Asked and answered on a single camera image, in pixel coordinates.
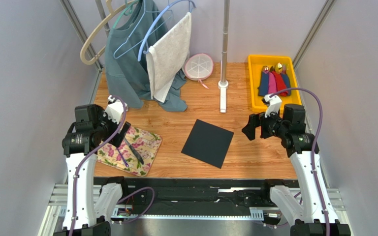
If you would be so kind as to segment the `iridescent purple spoon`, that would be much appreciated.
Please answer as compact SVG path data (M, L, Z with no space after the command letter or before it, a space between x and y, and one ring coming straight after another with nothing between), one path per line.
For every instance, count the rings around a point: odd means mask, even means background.
M124 153L127 153L128 151L126 149L124 151L122 151L118 147L116 148L116 151L118 152L118 156L122 160L123 164L128 168L129 164L128 164L126 158L124 157Z

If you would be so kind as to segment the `black paper napkin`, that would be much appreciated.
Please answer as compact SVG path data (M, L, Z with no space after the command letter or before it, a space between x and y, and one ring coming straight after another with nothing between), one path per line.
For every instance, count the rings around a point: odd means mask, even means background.
M233 136L232 131L198 119L181 153L220 169Z

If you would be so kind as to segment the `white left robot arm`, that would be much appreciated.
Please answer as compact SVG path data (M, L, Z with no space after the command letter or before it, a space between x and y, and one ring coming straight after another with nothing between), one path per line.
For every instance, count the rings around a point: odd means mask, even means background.
M119 102L105 109L96 104L77 106L62 140L68 170L67 208L62 229L55 236L109 236L111 215L125 190L124 177L107 180L94 200L97 151L107 143L120 145L130 128L126 106Z

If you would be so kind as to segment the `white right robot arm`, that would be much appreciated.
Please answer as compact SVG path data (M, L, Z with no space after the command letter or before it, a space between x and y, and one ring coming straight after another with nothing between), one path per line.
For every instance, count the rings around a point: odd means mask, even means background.
M349 225L339 221L330 202L320 173L318 149L312 149L315 136L306 133L305 116L302 105L286 104L282 116L279 112L251 114L242 132L254 140L259 127L261 138L278 137L286 149L298 178L302 202L284 184L270 184L268 198L290 225L290 235L349 236Z

